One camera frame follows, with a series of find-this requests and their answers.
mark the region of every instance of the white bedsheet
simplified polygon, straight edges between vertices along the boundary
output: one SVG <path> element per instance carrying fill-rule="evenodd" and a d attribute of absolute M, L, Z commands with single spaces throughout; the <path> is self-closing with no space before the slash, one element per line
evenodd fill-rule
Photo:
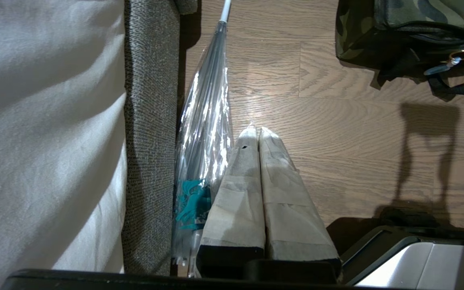
<path fill-rule="evenodd" d="M 0 0 L 0 286 L 120 271 L 123 2 Z"/>

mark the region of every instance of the camouflage bag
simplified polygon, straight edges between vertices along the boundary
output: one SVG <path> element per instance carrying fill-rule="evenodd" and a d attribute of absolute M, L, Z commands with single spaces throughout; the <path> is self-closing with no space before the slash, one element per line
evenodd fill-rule
<path fill-rule="evenodd" d="M 464 66 L 464 0 L 340 0 L 336 55 L 381 70 L 379 81 L 425 77 L 449 101 L 464 94 L 440 77 Z"/>

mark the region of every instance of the gray upholstered surface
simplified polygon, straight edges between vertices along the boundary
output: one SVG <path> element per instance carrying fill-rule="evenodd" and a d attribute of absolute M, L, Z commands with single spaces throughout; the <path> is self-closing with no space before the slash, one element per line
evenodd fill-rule
<path fill-rule="evenodd" d="M 169 274 L 179 22 L 173 0 L 125 0 L 127 273 Z"/>
<path fill-rule="evenodd" d="M 175 3 L 181 15 L 195 13 L 198 9 L 198 0 L 175 0 Z"/>

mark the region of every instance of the clear umbrella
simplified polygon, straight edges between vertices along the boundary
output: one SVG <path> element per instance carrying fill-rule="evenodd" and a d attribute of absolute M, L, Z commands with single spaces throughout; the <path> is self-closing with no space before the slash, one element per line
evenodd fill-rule
<path fill-rule="evenodd" d="M 228 165 L 232 126 L 228 106 L 225 0 L 214 37 L 204 51 L 188 92 L 177 140 L 172 257 L 195 257 L 213 197 Z"/>

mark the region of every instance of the wooden floor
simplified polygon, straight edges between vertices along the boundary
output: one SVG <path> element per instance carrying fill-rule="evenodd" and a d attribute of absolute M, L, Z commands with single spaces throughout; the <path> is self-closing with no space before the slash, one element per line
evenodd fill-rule
<path fill-rule="evenodd" d="M 186 87 L 221 5 L 202 2 L 199 41 L 186 52 Z M 327 226 L 397 205 L 464 227 L 464 96 L 446 104 L 409 79 L 372 88 L 373 71 L 335 57 L 336 6 L 337 0 L 232 1 L 234 135 L 252 121 L 277 132 Z"/>

